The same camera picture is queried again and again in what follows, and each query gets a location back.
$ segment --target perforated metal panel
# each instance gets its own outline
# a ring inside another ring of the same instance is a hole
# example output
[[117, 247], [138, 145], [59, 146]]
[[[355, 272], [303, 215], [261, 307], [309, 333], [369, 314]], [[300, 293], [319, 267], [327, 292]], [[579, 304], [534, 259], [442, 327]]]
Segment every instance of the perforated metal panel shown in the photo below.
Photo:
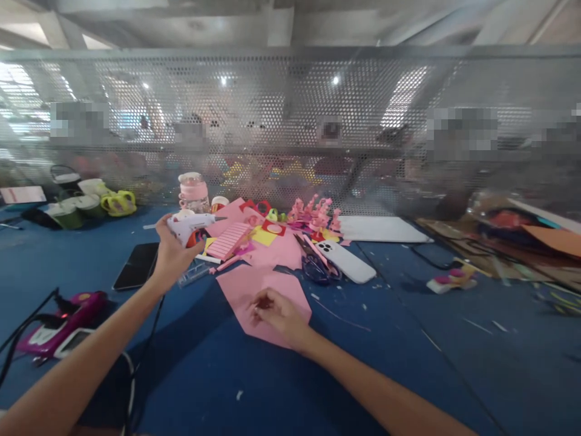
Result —
[[43, 50], [0, 61], [3, 186], [50, 190], [48, 170], [64, 164], [141, 203], [175, 204], [177, 176], [197, 170], [231, 199], [285, 209], [317, 192], [346, 214], [380, 215], [487, 185], [552, 204], [563, 163], [556, 181], [574, 190], [561, 202], [579, 186], [575, 140], [556, 140], [567, 146], [552, 159], [543, 140], [574, 121], [575, 48]]

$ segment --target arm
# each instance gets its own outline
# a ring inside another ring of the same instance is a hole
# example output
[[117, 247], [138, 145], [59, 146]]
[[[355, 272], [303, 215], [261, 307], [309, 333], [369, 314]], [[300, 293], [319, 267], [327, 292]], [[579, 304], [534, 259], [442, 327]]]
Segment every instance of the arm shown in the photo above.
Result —
[[205, 243], [184, 249], [166, 224], [156, 225], [160, 237], [154, 274], [143, 288], [28, 390], [0, 420], [2, 436], [67, 435], [95, 390], [131, 338], [173, 286]]
[[394, 436], [474, 435], [450, 415], [343, 351], [311, 329], [293, 304], [273, 289], [259, 292], [254, 316], [280, 331], [305, 357], [331, 373]]

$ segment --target white paper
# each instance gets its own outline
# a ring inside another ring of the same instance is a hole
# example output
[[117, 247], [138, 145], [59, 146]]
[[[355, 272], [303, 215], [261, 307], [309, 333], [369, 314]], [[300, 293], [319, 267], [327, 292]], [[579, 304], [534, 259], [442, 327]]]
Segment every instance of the white paper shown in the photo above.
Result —
[[0, 188], [0, 194], [6, 204], [41, 203], [47, 200], [41, 187]]
[[377, 242], [434, 242], [398, 217], [340, 216], [345, 239]]

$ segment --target orange paper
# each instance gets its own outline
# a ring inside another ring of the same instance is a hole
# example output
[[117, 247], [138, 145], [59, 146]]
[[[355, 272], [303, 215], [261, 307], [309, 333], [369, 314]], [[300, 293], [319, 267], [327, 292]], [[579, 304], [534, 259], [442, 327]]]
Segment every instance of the orange paper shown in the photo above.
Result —
[[536, 239], [561, 253], [581, 257], [581, 235], [563, 229], [522, 226]]

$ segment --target smartphone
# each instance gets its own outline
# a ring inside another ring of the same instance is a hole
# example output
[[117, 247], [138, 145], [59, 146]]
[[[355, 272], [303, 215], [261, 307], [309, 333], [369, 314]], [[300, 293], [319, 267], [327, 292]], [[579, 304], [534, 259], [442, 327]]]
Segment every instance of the smartphone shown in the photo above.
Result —
[[159, 242], [136, 245], [113, 285], [115, 291], [143, 286], [153, 273]]

